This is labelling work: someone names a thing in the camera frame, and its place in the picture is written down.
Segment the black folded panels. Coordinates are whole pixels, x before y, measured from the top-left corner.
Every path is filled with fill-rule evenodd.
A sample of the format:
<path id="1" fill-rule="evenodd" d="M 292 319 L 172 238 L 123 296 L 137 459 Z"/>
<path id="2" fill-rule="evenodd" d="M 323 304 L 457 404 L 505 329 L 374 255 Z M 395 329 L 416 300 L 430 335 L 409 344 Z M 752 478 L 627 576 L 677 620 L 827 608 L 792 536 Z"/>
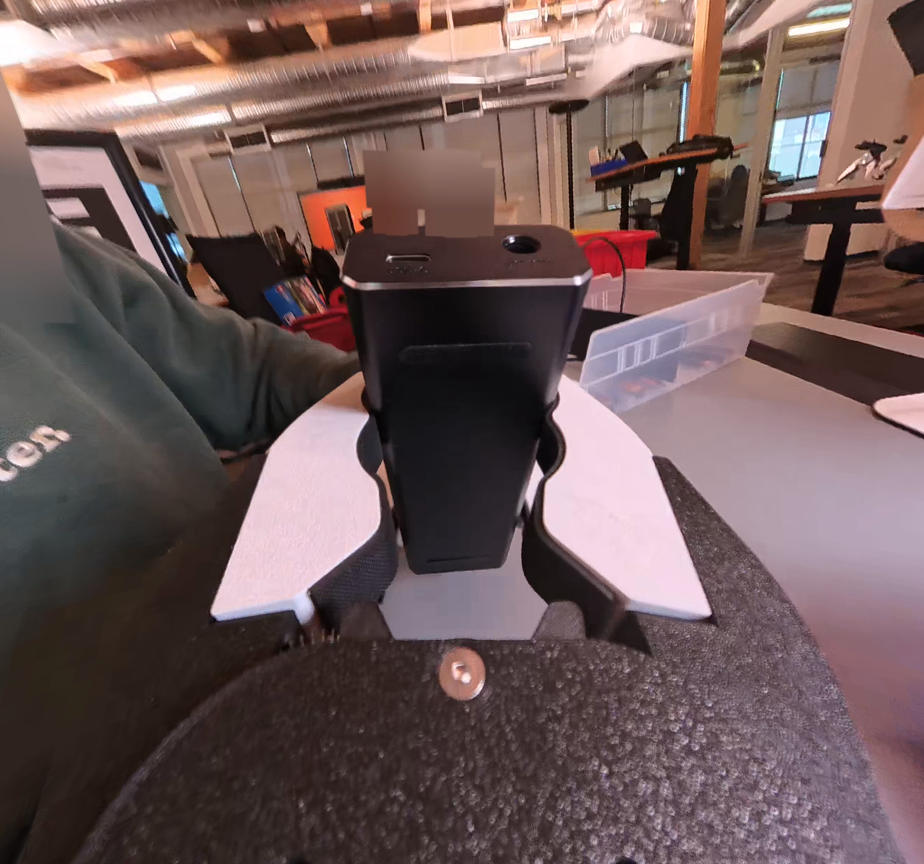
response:
<path id="1" fill-rule="evenodd" d="M 245 319 L 283 322 L 266 297 L 266 290 L 285 273 L 260 234 L 204 237 L 187 235 L 194 259 L 225 295 L 229 308 Z"/>

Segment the black multi-port usb hub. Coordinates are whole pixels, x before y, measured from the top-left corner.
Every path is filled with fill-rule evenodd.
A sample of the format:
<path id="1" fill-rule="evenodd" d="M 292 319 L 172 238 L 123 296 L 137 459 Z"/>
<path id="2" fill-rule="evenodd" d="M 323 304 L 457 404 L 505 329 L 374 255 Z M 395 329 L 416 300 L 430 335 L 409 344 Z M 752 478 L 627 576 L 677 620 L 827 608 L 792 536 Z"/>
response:
<path id="1" fill-rule="evenodd" d="M 552 225 L 348 242 L 365 406 L 415 574 L 502 567 L 591 278 Z"/>

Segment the wooden top standing desk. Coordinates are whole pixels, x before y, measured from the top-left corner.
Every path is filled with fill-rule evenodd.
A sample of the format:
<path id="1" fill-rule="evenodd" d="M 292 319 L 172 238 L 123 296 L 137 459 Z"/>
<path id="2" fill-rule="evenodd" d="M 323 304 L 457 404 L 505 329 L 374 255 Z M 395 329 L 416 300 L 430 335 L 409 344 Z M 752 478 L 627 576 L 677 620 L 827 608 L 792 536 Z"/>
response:
<path id="1" fill-rule="evenodd" d="M 676 142 L 665 153 L 649 157 L 648 161 L 638 165 L 628 165 L 624 158 L 621 163 L 610 161 L 592 165 L 589 180 L 598 192 L 612 189 L 619 190 L 619 229 L 628 230 L 630 218 L 629 198 L 633 188 L 656 181 L 666 173 L 672 172 L 675 174 L 675 169 L 682 165 L 696 165 L 698 175 L 694 195 L 692 237 L 696 222 L 695 208 L 697 204 L 696 191 L 699 167 L 701 165 L 709 166 L 712 163 L 736 157 L 744 147 L 745 143 L 734 143 L 732 139 L 724 136 L 696 134 L 692 139 Z M 690 256 L 691 250 L 689 249 L 688 269 L 699 265 L 699 260 L 697 258 L 691 259 Z"/>

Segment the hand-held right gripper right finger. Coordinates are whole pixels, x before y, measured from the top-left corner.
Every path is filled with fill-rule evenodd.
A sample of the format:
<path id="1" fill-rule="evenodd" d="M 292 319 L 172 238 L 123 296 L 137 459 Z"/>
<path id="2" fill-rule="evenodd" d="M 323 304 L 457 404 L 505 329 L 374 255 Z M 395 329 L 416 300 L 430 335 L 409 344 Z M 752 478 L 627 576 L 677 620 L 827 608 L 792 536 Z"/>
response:
<path id="1" fill-rule="evenodd" d="M 564 440 L 561 465 L 536 465 L 526 487 L 551 538 L 631 610 L 707 620 L 711 607 L 649 447 L 613 411 L 564 375 L 552 426 Z"/>

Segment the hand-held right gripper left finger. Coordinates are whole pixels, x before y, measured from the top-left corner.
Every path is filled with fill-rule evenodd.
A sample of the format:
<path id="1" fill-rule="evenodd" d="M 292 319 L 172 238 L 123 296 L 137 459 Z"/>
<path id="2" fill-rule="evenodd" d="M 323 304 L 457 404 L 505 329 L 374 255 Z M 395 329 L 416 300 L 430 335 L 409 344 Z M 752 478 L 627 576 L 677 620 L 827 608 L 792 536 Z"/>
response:
<path id="1" fill-rule="evenodd" d="M 293 421 L 271 444 L 211 606 L 217 622 L 284 612 L 306 624 L 311 594 L 371 543 L 387 494 L 378 466 L 360 461 L 373 427 L 358 373 Z"/>

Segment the clear plastic bin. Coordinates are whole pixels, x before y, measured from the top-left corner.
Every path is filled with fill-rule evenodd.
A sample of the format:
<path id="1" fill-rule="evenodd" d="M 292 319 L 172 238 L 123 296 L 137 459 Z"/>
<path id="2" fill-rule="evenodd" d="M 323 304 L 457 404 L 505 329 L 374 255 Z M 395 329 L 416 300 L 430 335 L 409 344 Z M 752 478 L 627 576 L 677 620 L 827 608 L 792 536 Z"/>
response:
<path id="1" fill-rule="evenodd" d="M 629 269 L 596 277 L 584 308 L 627 315 L 590 332 L 578 384 L 618 415 L 744 357 L 767 288 L 764 271 Z"/>

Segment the black framed tag sign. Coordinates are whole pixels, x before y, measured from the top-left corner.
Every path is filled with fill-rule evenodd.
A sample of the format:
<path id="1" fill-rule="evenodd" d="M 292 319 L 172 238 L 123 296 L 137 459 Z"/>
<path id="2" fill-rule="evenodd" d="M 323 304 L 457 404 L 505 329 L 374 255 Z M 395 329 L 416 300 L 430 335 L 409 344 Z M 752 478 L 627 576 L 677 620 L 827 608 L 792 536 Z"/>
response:
<path id="1" fill-rule="evenodd" d="M 134 252 L 194 296 L 186 263 L 115 134 L 28 129 L 25 138 L 54 219 Z"/>

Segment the red storage bin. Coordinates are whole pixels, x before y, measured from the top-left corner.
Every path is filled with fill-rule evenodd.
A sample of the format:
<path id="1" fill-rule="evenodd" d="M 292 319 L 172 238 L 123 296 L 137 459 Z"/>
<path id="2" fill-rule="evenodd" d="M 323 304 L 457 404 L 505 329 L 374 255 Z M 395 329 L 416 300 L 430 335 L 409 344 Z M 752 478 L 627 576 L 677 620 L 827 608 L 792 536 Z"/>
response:
<path id="1" fill-rule="evenodd" d="M 593 277 L 617 278 L 623 268 L 643 269 L 650 241 L 656 234 L 644 230 L 618 230 L 612 237 L 576 240 L 588 261 Z"/>

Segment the orange wall panel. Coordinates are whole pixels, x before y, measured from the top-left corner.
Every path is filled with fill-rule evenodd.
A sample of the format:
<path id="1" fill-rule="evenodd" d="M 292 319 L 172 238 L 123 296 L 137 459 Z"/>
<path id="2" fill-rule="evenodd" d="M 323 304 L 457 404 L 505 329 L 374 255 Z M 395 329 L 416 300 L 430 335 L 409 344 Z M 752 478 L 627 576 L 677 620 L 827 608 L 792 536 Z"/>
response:
<path id="1" fill-rule="evenodd" d="M 298 200 L 311 244 L 329 252 L 335 251 L 335 238 L 328 211 L 346 207 L 353 230 L 360 231 L 363 213 L 369 210 L 363 185 L 300 193 Z"/>

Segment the white sign stand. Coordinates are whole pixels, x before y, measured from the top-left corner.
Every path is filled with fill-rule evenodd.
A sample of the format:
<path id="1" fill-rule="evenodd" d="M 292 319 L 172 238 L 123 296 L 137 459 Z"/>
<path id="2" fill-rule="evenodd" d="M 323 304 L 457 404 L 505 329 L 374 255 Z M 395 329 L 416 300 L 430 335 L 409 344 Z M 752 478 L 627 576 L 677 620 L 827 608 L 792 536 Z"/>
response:
<path id="1" fill-rule="evenodd" d="M 919 437 L 924 434 L 923 393 L 884 397 L 872 403 L 876 417 Z"/>

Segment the person's left forearm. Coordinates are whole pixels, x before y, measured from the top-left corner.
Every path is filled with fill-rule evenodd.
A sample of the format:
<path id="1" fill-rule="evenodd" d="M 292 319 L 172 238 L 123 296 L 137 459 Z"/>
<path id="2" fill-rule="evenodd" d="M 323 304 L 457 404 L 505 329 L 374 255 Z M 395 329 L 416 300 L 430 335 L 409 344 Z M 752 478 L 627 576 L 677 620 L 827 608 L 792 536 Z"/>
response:
<path id="1" fill-rule="evenodd" d="M 53 228 L 83 294 L 217 449 L 276 439 L 359 374 L 355 352 L 203 305 L 137 253 Z"/>

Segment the black floor lamp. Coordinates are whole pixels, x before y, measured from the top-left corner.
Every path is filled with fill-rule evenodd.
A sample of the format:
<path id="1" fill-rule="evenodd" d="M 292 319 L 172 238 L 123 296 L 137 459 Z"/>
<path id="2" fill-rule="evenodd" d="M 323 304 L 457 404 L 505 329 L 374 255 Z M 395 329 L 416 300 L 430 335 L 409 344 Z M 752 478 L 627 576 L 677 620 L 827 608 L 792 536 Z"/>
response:
<path id="1" fill-rule="evenodd" d="M 575 228 L 574 185 L 574 116 L 585 110 L 590 101 L 584 97 L 568 98 L 548 107 L 548 117 L 555 146 L 557 183 L 561 184 L 562 218 L 566 228 Z"/>

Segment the silver ceiling ducts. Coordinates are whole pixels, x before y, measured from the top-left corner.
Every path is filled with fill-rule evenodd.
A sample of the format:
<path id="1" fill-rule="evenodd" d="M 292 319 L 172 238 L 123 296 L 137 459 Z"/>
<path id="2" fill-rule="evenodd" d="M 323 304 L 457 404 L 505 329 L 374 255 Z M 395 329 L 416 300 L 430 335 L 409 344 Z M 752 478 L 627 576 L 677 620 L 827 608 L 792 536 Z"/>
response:
<path id="1" fill-rule="evenodd" d="M 691 0 L 2 0 L 29 129 L 169 141 L 481 90 L 543 103 L 691 40 Z"/>

